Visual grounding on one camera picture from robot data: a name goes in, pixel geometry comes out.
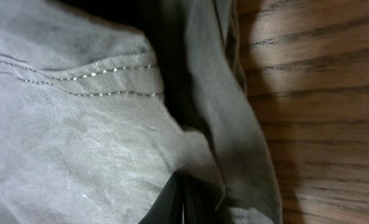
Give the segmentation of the grey shorts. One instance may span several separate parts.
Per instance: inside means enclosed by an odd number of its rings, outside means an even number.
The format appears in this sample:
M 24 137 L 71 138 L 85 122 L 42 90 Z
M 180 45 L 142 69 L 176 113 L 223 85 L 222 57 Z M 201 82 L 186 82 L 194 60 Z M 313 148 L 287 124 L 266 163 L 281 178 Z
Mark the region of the grey shorts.
M 0 223 L 281 223 L 235 1 L 0 0 Z

